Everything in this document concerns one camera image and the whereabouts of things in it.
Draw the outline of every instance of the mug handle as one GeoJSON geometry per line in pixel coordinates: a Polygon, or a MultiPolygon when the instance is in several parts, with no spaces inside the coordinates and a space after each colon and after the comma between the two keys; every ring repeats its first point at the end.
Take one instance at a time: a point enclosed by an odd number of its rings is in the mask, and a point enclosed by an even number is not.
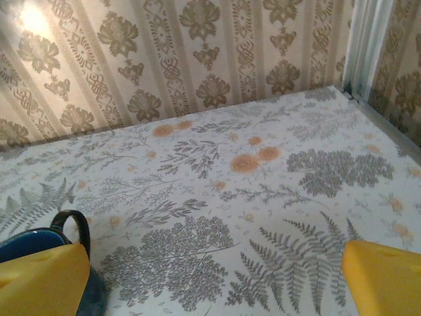
{"type": "Polygon", "coordinates": [[[73,217],[78,225],[79,241],[83,247],[85,247],[87,257],[89,258],[91,253],[91,236],[89,234],[89,225],[87,220],[81,212],[75,210],[58,212],[57,215],[54,216],[50,228],[63,232],[64,224],[69,217],[73,217]]]}

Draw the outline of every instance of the yellow object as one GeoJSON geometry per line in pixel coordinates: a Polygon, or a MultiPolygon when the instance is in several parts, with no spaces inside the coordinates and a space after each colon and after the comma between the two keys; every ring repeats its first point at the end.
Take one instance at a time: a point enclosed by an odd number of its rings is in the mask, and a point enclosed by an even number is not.
{"type": "Polygon", "coordinates": [[[0,263],[0,316],[75,316],[89,269],[81,244],[0,263]]]}
{"type": "Polygon", "coordinates": [[[421,315],[420,254],[353,240],[342,268],[360,316],[421,315]]]}

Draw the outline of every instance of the orange flower print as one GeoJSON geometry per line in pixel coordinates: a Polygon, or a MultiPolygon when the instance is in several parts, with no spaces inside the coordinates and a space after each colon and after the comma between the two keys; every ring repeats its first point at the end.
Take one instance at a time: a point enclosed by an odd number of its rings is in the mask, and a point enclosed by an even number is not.
{"type": "Polygon", "coordinates": [[[236,173],[247,174],[256,171],[259,162],[252,155],[240,155],[232,159],[231,169],[236,173]]]}
{"type": "Polygon", "coordinates": [[[252,138],[249,139],[249,144],[252,146],[259,145],[261,142],[262,142],[262,138],[258,136],[253,136],[252,138]]]}
{"type": "Polygon", "coordinates": [[[377,147],[377,146],[375,146],[375,145],[372,145],[372,144],[367,145],[367,146],[366,146],[366,149],[367,149],[368,151],[371,151],[372,153],[381,153],[381,151],[380,151],[379,147],[377,147]]]}
{"type": "Polygon", "coordinates": [[[402,214],[403,206],[401,201],[393,197],[389,199],[389,204],[392,206],[392,210],[394,213],[402,214]]]}
{"type": "Polygon", "coordinates": [[[246,214],[245,212],[243,212],[243,215],[239,216],[238,218],[243,219],[244,221],[250,222],[250,223],[255,221],[255,216],[253,214],[250,214],[250,213],[246,214]]]}
{"type": "Polygon", "coordinates": [[[280,154],[281,151],[276,147],[265,147],[262,148],[257,155],[260,160],[271,161],[278,158],[280,154]]]}
{"type": "Polygon", "coordinates": [[[410,232],[405,225],[394,222],[392,224],[392,230],[396,235],[402,238],[404,246],[408,246],[408,244],[411,245],[414,241],[414,234],[410,232]]]}
{"type": "Polygon", "coordinates": [[[238,135],[236,133],[231,133],[228,138],[233,142],[238,141],[238,135]]]}
{"type": "Polygon", "coordinates": [[[156,156],[157,156],[157,152],[155,150],[151,150],[150,152],[147,153],[148,160],[155,159],[156,156]]]}
{"type": "Polygon", "coordinates": [[[86,187],[87,187],[87,182],[86,181],[79,181],[79,184],[78,184],[78,188],[79,189],[84,189],[86,187]]]}
{"type": "Polygon", "coordinates": [[[255,220],[255,217],[254,217],[253,214],[249,213],[249,214],[246,214],[244,219],[245,219],[246,222],[253,222],[255,220]]]}
{"type": "Polygon", "coordinates": [[[120,217],[112,216],[110,218],[110,226],[112,229],[116,228],[120,224],[120,217]]]}
{"type": "Polygon", "coordinates": [[[226,184],[223,181],[214,181],[213,182],[214,188],[216,191],[221,191],[225,188],[226,184]]]}
{"type": "Polygon", "coordinates": [[[152,135],[155,137],[166,137],[173,133],[174,127],[169,124],[161,125],[153,129],[152,135]]]}
{"type": "Polygon", "coordinates": [[[383,198],[384,202],[380,203],[379,205],[390,205],[392,206],[392,211],[398,215],[402,215],[403,205],[402,202],[399,201],[393,194],[389,194],[389,196],[384,196],[380,194],[383,198]]]}
{"type": "Polygon", "coordinates": [[[178,130],[187,130],[188,128],[191,128],[191,126],[193,125],[193,122],[191,122],[190,120],[185,120],[183,122],[180,122],[176,125],[176,128],[178,130]]]}
{"type": "Polygon", "coordinates": [[[408,172],[411,176],[414,176],[415,178],[421,178],[421,169],[408,168],[408,172]]]}

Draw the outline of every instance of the patterned wallpaper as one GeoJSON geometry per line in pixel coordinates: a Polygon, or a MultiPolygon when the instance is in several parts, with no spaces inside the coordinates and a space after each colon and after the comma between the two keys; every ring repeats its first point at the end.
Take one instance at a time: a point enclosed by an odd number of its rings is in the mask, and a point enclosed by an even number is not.
{"type": "Polygon", "coordinates": [[[421,146],[419,0],[395,0],[369,104],[421,146]]]}
{"type": "Polygon", "coordinates": [[[2,0],[0,145],[341,81],[354,0],[2,0]]]}

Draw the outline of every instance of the blue mug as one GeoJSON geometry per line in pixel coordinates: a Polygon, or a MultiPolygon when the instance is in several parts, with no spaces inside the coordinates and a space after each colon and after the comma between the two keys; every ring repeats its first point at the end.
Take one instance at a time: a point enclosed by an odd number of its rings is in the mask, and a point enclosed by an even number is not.
{"type": "MultiPolygon", "coordinates": [[[[35,228],[21,232],[0,243],[0,263],[31,255],[40,251],[71,244],[63,234],[64,223],[73,217],[78,225],[80,243],[87,256],[91,251],[91,238],[86,218],[79,211],[61,211],[49,228],[35,228]]],[[[80,300],[76,316],[102,316],[107,308],[107,289],[104,279],[92,267],[80,300]]]]}

